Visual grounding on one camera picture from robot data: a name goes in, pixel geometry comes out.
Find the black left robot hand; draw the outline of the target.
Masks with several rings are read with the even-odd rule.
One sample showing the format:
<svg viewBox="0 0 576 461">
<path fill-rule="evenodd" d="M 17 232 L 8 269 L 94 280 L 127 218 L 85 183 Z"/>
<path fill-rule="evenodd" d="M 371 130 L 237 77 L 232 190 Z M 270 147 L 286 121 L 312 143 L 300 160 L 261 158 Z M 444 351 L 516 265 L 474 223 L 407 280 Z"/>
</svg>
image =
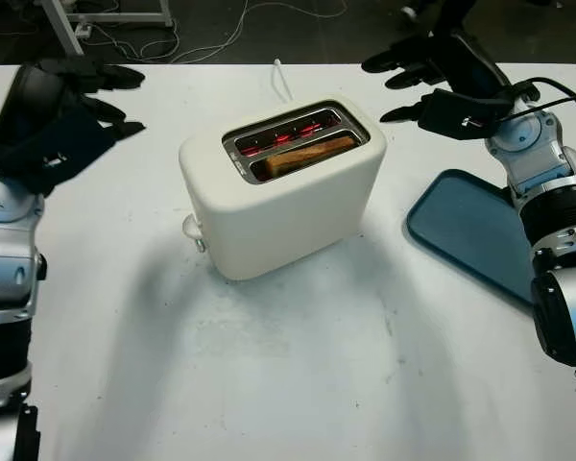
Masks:
<svg viewBox="0 0 576 461">
<path fill-rule="evenodd" d="M 18 144 L 78 108 L 101 123 L 123 123 L 122 110 L 90 95 L 138 89 L 144 80 L 137 70 L 90 56 L 25 63 L 16 71 L 0 111 L 0 145 Z"/>
</svg>

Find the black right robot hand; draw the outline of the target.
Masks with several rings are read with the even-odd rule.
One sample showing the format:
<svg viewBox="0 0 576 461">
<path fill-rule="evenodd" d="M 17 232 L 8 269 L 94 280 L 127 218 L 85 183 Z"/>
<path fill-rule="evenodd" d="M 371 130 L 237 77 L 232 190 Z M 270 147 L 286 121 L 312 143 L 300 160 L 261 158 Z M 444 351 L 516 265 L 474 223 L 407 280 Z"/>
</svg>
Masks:
<svg viewBox="0 0 576 461">
<path fill-rule="evenodd" d="M 380 117 L 383 123 L 410 120 L 457 139 L 489 137 L 514 106 L 508 78 L 462 29 L 407 37 L 364 60 L 361 68 L 372 74 L 401 69 L 385 83 L 389 89 L 443 82 L 450 87 L 434 90 L 411 107 L 386 112 Z"/>
</svg>

